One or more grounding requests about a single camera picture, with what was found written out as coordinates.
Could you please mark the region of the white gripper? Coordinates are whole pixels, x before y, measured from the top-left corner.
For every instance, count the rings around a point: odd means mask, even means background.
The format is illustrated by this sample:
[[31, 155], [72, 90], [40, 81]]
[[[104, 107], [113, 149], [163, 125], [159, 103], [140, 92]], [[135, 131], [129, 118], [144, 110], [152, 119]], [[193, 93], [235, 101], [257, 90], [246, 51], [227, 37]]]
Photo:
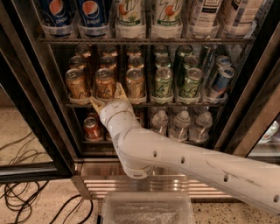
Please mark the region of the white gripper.
[[94, 110], [100, 114], [101, 123], [108, 133], [115, 137], [123, 130], [131, 127], [140, 127], [131, 104], [127, 101], [127, 95], [120, 82], [115, 84], [115, 100], [105, 105], [103, 101], [93, 96], [89, 100]]

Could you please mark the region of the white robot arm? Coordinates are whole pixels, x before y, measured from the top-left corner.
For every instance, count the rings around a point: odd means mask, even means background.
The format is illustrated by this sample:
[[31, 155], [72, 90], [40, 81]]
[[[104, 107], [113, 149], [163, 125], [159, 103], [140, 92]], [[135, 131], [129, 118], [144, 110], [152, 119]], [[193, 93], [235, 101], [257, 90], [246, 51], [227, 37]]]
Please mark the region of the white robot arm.
[[104, 102], [89, 98], [124, 172], [145, 179], [153, 167], [185, 174], [270, 214], [280, 214], [280, 166], [180, 143], [141, 127], [123, 86]]

